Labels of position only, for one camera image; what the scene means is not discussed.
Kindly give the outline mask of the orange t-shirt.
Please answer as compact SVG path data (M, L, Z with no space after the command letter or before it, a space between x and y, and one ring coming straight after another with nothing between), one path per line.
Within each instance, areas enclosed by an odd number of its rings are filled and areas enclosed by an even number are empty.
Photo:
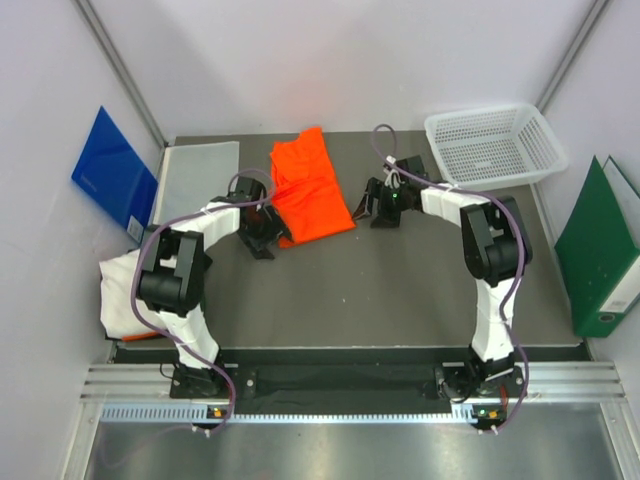
M283 249L355 228L329 157L323 130L309 128L289 142L277 142L270 153L276 183L272 203L291 232Z

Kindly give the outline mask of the white plastic basket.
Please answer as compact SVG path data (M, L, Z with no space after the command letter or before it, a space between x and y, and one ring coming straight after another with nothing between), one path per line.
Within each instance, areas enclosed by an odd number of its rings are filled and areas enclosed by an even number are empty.
M431 115L424 129L442 178L468 190L532 185L569 165L551 126L531 104Z

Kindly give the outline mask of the white t-shirt stack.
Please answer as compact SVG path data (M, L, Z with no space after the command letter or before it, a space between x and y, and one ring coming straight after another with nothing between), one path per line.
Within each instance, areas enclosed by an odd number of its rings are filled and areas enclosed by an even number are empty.
M130 294L139 249L99 263L101 282L100 321L106 336L111 339L132 341L157 335L134 315Z

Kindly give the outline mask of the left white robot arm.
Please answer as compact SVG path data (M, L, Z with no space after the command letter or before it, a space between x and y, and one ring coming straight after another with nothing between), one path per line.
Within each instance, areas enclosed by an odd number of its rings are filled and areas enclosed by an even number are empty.
M258 201L233 205L222 198L198 213L153 225L143 236L131 306L143 325L171 339L178 350L172 398L216 398L231 391L202 303L205 274L212 265L206 251L232 234L258 260L271 260L268 246L292 238L273 206Z

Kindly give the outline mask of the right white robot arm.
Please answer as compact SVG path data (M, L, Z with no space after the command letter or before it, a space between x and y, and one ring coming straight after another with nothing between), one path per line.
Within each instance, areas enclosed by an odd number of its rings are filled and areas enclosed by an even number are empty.
M515 372L515 296L532 259L517 202L512 197L469 193L426 176L402 179L391 173L385 180L368 180L352 219L370 217L373 228L397 228L408 210L460 228L464 262L476 282L476 323L469 359L461 373L440 381L442 395L453 403L476 394L490 395Z

